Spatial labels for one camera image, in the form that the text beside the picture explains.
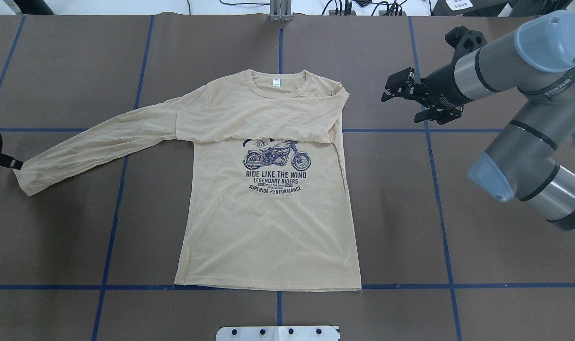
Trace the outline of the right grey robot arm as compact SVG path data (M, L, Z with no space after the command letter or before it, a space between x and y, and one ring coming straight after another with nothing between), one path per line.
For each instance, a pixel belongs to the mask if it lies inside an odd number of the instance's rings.
M424 106L414 122L439 125L463 106L517 89L527 103L468 170L468 177L505 203L516 198L575 238L575 174L551 156L575 133L575 13L559 9L487 42L465 26L445 35L449 64L425 78L406 68L388 77L381 101Z

